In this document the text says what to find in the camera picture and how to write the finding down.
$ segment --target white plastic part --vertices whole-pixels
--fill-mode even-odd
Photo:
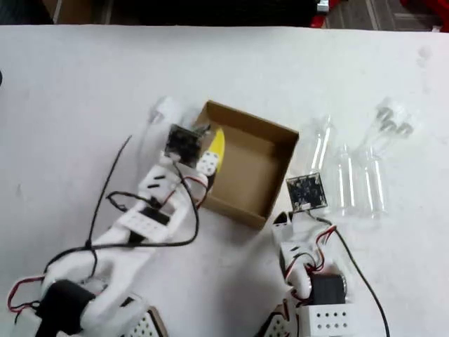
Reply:
[[[293,236],[293,224],[288,220],[285,223],[274,223],[272,226],[274,244],[279,249],[281,242],[287,241]]]
[[[212,176],[217,170],[219,158],[218,154],[205,151],[201,156],[200,160],[198,160],[198,164],[196,165],[196,170],[201,172],[205,176]]]
[[[354,305],[306,305],[300,307],[301,337],[353,336]]]
[[[161,337],[156,329],[152,316],[146,312],[139,323],[125,337]]]
[[[37,317],[31,309],[25,309],[19,315],[11,337],[35,336],[40,325],[41,318]]]
[[[159,166],[166,168],[166,176],[169,176],[169,173],[172,172],[173,165],[169,167],[170,163],[171,160],[168,158],[161,157],[159,160]],[[178,164],[178,167],[183,175],[192,176],[207,185],[207,178],[202,173],[198,173],[182,164]],[[179,184],[175,188],[176,191],[168,202],[169,207],[173,208],[173,212],[166,226],[167,232],[160,234],[159,229],[151,231],[148,234],[152,239],[161,240],[162,236],[168,238],[180,226],[188,212],[192,209],[192,203],[184,187]],[[199,187],[196,190],[192,189],[193,198],[202,198],[203,190]],[[146,198],[150,198],[153,192],[153,189],[142,191]],[[139,206],[136,205],[136,207],[141,207],[142,202],[139,201]],[[93,245],[123,244],[128,241],[129,235],[129,228],[117,223],[95,240]],[[96,251],[98,256],[96,274],[107,278],[107,288],[87,305],[81,316],[81,327],[84,329],[86,336],[103,336],[102,332],[104,329],[102,327],[106,329],[108,322],[113,324],[117,313],[125,314],[121,304],[127,299],[139,271],[151,258],[154,251],[155,248],[100,249]],[[72,253],[54,262],[48,268],[46,278],[43,281],[42,296],[45,295],[49,286],[56,280],[69,279],[73,282],[82,282],[88,279],[92,266],[93,256],[90,251]]]
[[[284,257],[285,269],[295,260],[295,257],[301,253],[309,253],[313,255],[310,245],[307,243],[282,242],[281,252]],[[312,263],[309,256],[300,256],[296,259],[295,264],[288,275],[287,281],[296,289],[300,298],[308,298],[311,292],[310,277],[307,274],[305,263]]]

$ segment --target brown cardboard box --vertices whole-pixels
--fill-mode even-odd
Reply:
[[[220,126],[226,141],[221,171],[204,206],[260,229],[284,181],[298,132],[208,101],[197,123]]]

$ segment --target red wire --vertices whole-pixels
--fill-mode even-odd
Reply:
[[[204,189],[206,190],[204,192],[204,197],[203,199],[196,205],[197,208],[199,208],[201,206],[201,204],[204,202],[204,200],[206,199],[206,195],[207,195],[207,190],[208,187],[205,183],[203,183],[201,180],[199,180],[198,178],[192,177],[192,176],[185,176],[184,177],[185,180],[189,179],[189,180],[193,180],[194,182],[200,184],[201,186],[204,187]],[[170,194],[166,197],[166,199],[163,201],[162,206],[164,206],[167,201],[171,198],[171,196],[175,193],[177,186],[175,187],[175,189],[173,191],[170,192]]]
[[[318,265],[318,267],[316,267],[316,269],[315,269],[316,272],[322,271],[322,269],[324,268],[324,262],[325,262],[323,251],[321,250],[321,247],[319,246],[320,238],[322,238],[325,235],[328,235],[327,239],[325,240],[325,243],[326,243],[329,240],[330,235],[332,233],[334,233],[335,229],[336,229],[336,226],[329,227],[327,230],[325,230],[319,236],[316,237],[315,243],[316,243],[316,246],[318,247],[318,252],[321,257],[321,262]]]
[[[11,302],[15,296],[15,293],[17,292],[17,290],[19,289],[19,287],[22,284],[33,283],[36,281],[42,281],[43,278],[44,278],[44,275],[36,276],[36,277],[27,277],[25,279],[21,279],[20,281],[16,282],[8,294],[7,306],[8,306],[9,311],[19,313],[19,312],[22,312],[22,310],[24,310],[25,308],[30,307],[31,306],[30,304],[23,304],[23,305],[19,305],[17,308],[16,307],[13,308],[13,306],[11,305]]]

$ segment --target table surface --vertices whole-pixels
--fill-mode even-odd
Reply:
[[[0,293],[82,244],[123,139],[171,95],[291,128],[332,114],[355,144],[385,96],[419,109],[419,130],[385,158],[389,217],[337,224],[372,282],[392,336],[445,336],[449,281],[449,35],[296,28],[0,27]],[[126,155],[112,188],[128,186]],[[288,208],[285,191],[275,212]],[[100,209],[98,236],[118,216]],[[268,228],[201,210],[195,244],[158,251],[135,290],[171,336],[252,336],[283,292]],[[360,286],[361,336],[382,321]],[[2,308],[0,331],[12,317]]]

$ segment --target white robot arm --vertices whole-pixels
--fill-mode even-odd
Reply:
[[[111,193],[108,198],[123,215],[90,247],[66,251],[70,253],[49,263],[36,312],[28,308],[31,305],[11,307],[9,296],[10,310],[18,313],[13,336],[167,336],[157,311],[131,289],[155,248],[194,241],[199,228],[197,208],[212,187],[223,153],[224,136],[218,131],[196,167],[162,152],[158,164],[139,184],[137,196]],[[127,209],[112,199],[117,194],[138,201]],[[170,242],[191,209],[196,218],[194,236]]]

